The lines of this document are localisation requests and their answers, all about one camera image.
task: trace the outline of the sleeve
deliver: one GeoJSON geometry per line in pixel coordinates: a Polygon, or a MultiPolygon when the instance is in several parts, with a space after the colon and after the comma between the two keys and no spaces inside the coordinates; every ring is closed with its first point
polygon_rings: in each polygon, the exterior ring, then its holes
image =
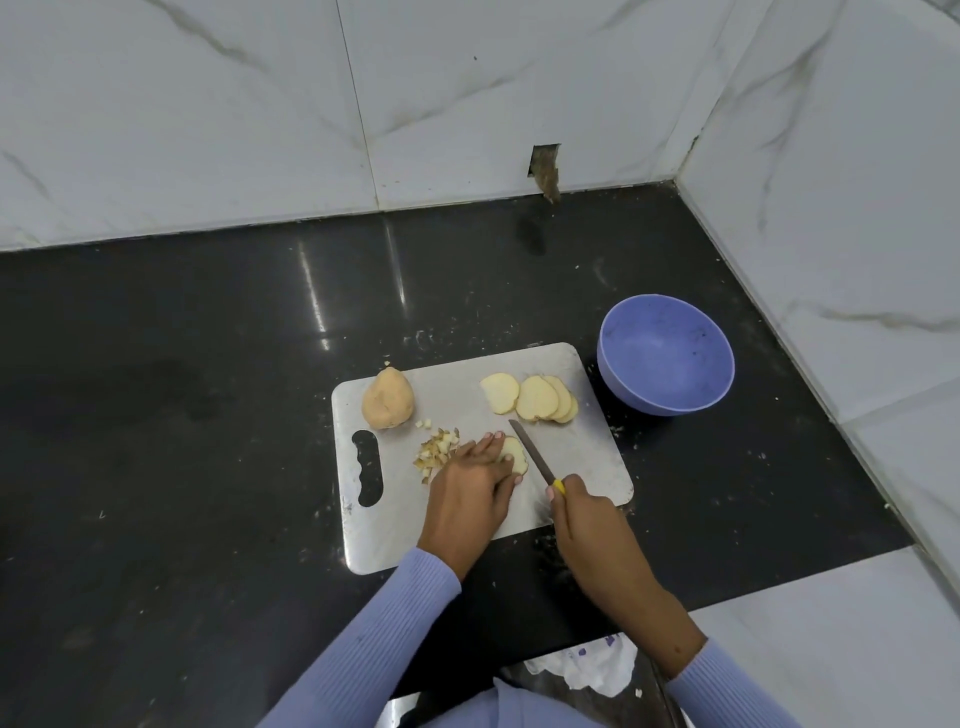
{"type": "Polygon", "coordinates": [[[260,728],[373,726],[460,580],[414,548],[336,640],[260,721],[260,728]]]}
{"type": "Polygon", "coordinates": [[[667,691],[697,728],[800,728],[713,640],[667,691]]]}

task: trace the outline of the blue bowl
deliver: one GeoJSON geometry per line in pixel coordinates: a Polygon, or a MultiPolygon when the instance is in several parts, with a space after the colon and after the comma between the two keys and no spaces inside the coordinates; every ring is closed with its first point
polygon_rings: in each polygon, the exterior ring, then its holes
{"type": "Polygon", "coordinates": [[[720,327],[699,308],[658,294],[610,309],[597,363],[619,400],[650,415],[705,409],[733,383],[733,350],[720,327]]]}

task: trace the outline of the white cutting board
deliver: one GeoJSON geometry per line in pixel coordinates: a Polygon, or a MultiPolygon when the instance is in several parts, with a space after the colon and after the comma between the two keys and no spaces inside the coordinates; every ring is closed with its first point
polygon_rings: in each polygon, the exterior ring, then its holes
{"type": "MultiPolygon", "coordinates": [[[[395,567],[403,554],[417,544],[429,486],[420,483],[422,476],[413,461],[420,443],[430,437],[425,429],[415,427],[417,420],[431,420],[433,431],[438,427],[459,427],[462,442],[498,429],[514,434],[507,420],[516,417],[516,413],[493,414],[480,388],[480,380],[494,372],[506,372],[517,381],[534,374],[562,379],[580,402],[580,413],[567,425],[524,423],[530,438],[557,477],[579,473],[592,494],[607,496],[616,505],[623,505],[634,496],[633,481],[590,387],[587,372],[577,350],[569,344],[549,344],[404,372],[414,389],[417,409],[410,420],[392,429],[370,430],[360,412],[363,393],[373,377],[345,381],[333,390],[330,402],[344,553],[351,571],[364,574],[395,567]],[[369,508],[357,502],[361,467],[351,439],[357,430],[372,431],[380,451],[383,495],[369,508]]],[[[510,513],[493,536],[495,539],[552,522],[546,485],[530,460],[530,470],[516,486],[510,513]]]]}

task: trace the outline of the knife blade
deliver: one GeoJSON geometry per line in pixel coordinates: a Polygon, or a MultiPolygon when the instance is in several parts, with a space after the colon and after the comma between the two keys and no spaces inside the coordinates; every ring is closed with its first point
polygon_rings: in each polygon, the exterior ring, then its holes
{"type": "Polygon", "coordinates": [[[564,487],[564,482],[559,478],[553,476],[553,472],[550,470],[549,466],[546,464],[546,460],[543,459],[543,456],[540,454],[540,451],[537,449],[537,446],[534,445],[534,441],[530,439],[530,435],[527,434],[527,431],[523,429],[517,420],[508,420],[510,427],[514,429],[516,437],[519,439],[520,443],[523,444],[524,448],[527,450],[527,453],[530,455],[531,459],[534,461],[534,465],[537,466],[537,470],[540,471],[540,474],[543,476],[543,479],[552,485],[561,496],[566,496],[566,488],[564,487]]]}

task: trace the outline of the potato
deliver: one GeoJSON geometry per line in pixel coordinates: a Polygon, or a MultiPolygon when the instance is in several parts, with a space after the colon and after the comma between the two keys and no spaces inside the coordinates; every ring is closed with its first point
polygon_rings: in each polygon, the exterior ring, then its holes
{"type": "Polygon", "coordinates": [[[573,398],[570,396],[570,390],[566,388],[566,385],[560,381],[558,376],[545,376],[544,379],[550,384],[551,387],[557,390],[557,397],[560,398],[560,404],[557,406],[557,411],[550,415],[551,420],[559,420],[561,417],[565,417],[566,413],[570,411],[570,407],[573,403],[573,398]]]}
{"type": "Polygon", "coordinates": [[[566,425],[574,417],[577,416],[577,413],[580,411],[580,405],[577,403],[577,398],[573,395],[570,395],[570,411],[563,415],[561,418],[558,418],[556,422],[561,425],[566,425]]]}
{"type": "Polygon", "coordinates": [[[387,367],[363,394],[363,419],[373,429],[396,427],[414,413],[414,390],[403,372],[387,367]]]}
{"type": "Polygon", "coordinates": [[[498,415],[510,412],[516,404],[516,398],[520,396],[520,385],[516,379],[503,372],[485,376],[480,380],[480,386],[487,396],[490,409],[498,415]]]}
{"type": "Polygon", "coordinates": [[[530,422],[544,420],[553,415],[559,405],[557,390],[542,376],[528,376],[523,380],[516,400],[516,413],[521,418],[530,422]]]}
{"type": "Polygon", "coordinates": [[[527,453],[523,451],[523,445],[516,437],[503,438],[503,450],[500,451],[500,456],[496,459],[497,462],[503,460],[507,455],[514,457],[514,473],[523,475],[527,472],[527,468],[530,467],[527,464],[527,453]]]}

